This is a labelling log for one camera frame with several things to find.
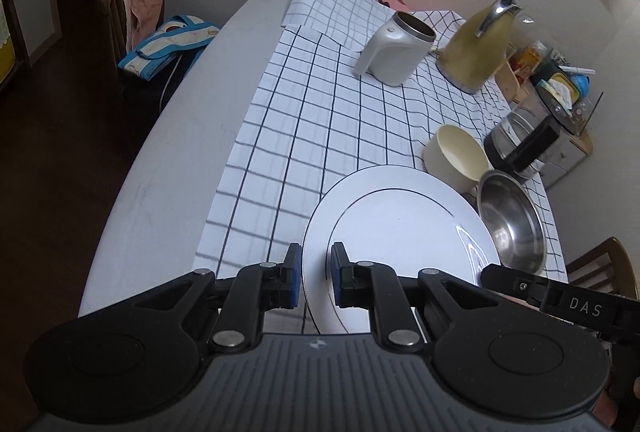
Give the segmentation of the stainless steel bowl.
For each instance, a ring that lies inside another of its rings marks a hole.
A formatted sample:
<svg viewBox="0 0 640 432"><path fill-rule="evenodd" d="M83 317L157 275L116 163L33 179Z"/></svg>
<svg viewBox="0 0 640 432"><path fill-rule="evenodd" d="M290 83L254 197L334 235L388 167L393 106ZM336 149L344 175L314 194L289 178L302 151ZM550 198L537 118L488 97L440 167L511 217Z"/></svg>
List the stainless steel bowl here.
<svg viewBox="0 0 640 432"><path fill-rule="evenodd" d="M506 173L488 171L477 185L477 212L505 267L538 275L547 257L541 218L521 184Z"/></svg>

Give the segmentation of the blue white bag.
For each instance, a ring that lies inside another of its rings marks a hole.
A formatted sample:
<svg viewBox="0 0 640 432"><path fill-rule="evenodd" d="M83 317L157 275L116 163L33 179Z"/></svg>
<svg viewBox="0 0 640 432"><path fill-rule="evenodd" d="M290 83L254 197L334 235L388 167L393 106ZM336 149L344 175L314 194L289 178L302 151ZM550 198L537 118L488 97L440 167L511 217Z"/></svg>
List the blue white bag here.
<svg viewBox="0 0 640 432"><path fill-rule="evenodd" d="M118 67L142 80L152 80L185 52L195 51L199 56L218 32L213 23L190 14L177 14L129 51Z"/></svg>

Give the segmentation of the gold thermos jug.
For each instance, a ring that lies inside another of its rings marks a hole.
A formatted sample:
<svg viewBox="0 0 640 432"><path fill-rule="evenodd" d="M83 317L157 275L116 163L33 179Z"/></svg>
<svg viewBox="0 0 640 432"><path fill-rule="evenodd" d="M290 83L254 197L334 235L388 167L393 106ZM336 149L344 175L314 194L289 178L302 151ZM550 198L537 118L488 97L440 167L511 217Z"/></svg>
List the gold thermos jug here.
<svg viewBox="0 0 640 432"><path fill-rule="evenodd" d="M458 28L437 59L437 69L462 92L475 94L506 59L518 0L495 0Z"/></svg>

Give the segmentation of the white mug with steel rim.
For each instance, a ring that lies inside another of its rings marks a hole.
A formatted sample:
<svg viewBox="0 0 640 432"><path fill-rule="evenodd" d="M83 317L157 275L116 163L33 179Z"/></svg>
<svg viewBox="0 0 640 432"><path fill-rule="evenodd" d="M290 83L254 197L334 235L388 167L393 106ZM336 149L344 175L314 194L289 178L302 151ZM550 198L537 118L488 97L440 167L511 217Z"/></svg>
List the white mug with steel rim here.
<svg viewBox="0 0 640 432"><path fill-rule="evenodd" d="M354 74L370 73L387 86L397 87L416 71L431 51L437 32L405 11L396 11L370 38L354 66Z"/></svg>

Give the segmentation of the white drawer cabinet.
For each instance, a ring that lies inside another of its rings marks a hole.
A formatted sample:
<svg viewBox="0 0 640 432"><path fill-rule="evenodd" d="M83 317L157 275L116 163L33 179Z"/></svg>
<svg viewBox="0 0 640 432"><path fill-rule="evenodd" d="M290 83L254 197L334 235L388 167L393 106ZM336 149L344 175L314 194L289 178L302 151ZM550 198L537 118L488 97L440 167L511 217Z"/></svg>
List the white drawer cabinet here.
<svg viewBox="0 0 640 432"><path fill-rule="evenodd" d="M593 152L593 142L587 131L579 136L562 139L559 147L554 150L551 158L540 171L544 188L549 190L556 183L562 181L579 164L589 158Z"/></svg>

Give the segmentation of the wooden chair right side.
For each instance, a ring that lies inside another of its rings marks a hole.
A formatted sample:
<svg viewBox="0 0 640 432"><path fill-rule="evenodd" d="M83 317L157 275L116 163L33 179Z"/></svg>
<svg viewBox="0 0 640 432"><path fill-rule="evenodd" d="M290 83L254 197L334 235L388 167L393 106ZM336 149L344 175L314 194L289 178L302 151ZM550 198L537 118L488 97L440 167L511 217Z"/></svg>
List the wooden chair right side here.
<svg viewBox="0 0 640 432"><path fill-rule="evenodd" d="M639 288L627 251L609 237L566 265L568 282L594 291L639 299Z"/></svg>

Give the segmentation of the yellow tissue box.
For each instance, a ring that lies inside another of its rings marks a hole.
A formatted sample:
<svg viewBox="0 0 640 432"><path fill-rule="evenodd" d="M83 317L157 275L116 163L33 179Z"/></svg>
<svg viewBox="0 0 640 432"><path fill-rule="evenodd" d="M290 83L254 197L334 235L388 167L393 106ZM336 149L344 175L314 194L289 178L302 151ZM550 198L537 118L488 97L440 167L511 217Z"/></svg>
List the yellow tissue box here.
<svg viewBox="0 0 640 432"><path fill-rule="evenodd" d="M572 109L590 91L588 77L567 72L551 60L541 63L529 80L534 86L547 89L567 109Z"/></svg>

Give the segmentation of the white plate with dark rim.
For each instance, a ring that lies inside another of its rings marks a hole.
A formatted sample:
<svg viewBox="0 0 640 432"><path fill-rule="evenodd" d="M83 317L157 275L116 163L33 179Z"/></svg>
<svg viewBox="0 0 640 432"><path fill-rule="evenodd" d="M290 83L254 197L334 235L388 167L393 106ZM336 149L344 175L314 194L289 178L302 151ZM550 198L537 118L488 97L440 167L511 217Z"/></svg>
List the white plate with dark rim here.
<svg viewBox="0 0 640 432"><path fill-rule="evenodd" d="M484 267L500 263L488 229L454 189L412 167L367 167L329 189L304 234L303 288L319 334L369 330L366 311L334 301L335 242L352 262L386 264L404 277L435 268L475 285Z"/></svg>

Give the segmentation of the orange juice bottle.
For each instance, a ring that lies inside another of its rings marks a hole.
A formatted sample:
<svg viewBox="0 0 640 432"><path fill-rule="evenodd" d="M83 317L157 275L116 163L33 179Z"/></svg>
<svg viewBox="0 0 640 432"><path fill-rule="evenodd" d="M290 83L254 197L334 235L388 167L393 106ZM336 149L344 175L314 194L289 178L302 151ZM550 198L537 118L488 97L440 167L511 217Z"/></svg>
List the orange juice bottle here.
<svg viewBox="0 0 640 432"><path fill-rule="evenodd" d="M544 59L547 51L547 46L540 40L536 40L536 42L519 49L510 58L510 67L520 83L523 83L534 72L538 64Z"/></svg>

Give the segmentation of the cream ceramic bowl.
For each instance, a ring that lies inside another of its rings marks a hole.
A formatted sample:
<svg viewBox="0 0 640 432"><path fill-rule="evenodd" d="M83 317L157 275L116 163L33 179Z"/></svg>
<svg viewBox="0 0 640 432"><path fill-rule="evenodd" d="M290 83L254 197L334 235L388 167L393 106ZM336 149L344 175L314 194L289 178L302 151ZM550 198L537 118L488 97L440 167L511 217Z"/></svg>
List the cream ceramic bowl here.
<svg viewBox="0 0 640 432"><path fill-rule="evenodd" d="M459 193L470 193L489 171L486 153L464 129L443 125L422 153L425 170Z"/></svg>

